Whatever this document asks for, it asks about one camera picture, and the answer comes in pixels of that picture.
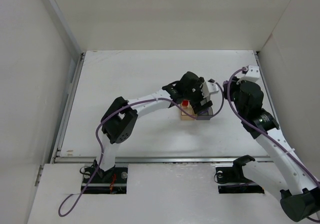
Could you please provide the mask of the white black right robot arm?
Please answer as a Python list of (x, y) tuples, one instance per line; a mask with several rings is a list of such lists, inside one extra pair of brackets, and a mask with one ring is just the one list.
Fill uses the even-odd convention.
[(223, 95), (243, 128), (268, 154), (281, 176), (276, 177), (256, 159), (245, 155), (233, 161), (236, 180), (250, 180), (264, 187), (279, 203), (289, 219), (318, 223), (319, 179), (295, 154), (285, 140), (276, 119), (263, 108), (264, 93), (254, 82), (233, 77), (223, 83)]

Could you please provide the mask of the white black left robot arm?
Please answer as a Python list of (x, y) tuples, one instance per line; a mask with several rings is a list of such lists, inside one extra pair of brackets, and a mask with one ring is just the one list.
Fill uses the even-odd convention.
[(186, 72), (180, 80), (163, 86), (160, 90), (144, 97), (126, 100), (116, 98), (102, 117), (96, 133), (105, 138), (100, 141), (101, 154), (94, 161), (94, 175), (101, 179), (110, 174), (115, 166), (115, 157), (120, 144), (126, 141), (136, 121), (157, 110), (180, 107), (188, 101), (195, 115), (207, 111), (212, 105), (211, 95), (219, 91), (213, 80), (206, 81), (193, 72)]

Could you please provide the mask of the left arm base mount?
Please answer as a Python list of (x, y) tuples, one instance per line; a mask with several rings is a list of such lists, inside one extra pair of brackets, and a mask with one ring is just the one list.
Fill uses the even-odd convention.
[(113, 167), (103, 173), (98, 171), (84, 190), (84, 194), (126, 194), (127, 193), (127, 167)]

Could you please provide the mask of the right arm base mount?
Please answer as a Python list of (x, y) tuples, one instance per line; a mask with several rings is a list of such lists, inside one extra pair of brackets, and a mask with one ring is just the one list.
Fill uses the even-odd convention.
[(254, 181), (246, 178), (243, 167), (255, 161), (250, 155), (235, 159), (231, 165), (216, 165), (214, 181), (218, 184), (219, 194), (264, 194), (264, 189)]

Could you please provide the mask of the red lego brick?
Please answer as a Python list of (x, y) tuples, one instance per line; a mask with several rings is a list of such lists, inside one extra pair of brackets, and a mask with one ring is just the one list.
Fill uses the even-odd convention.
[(182, 103), (181, 103), (181, 105), (182, 105), (183, 107), (187, 107), (187, 106), (189, 105), (189, 101), (188, 101), (188, 100), (183, 100)]

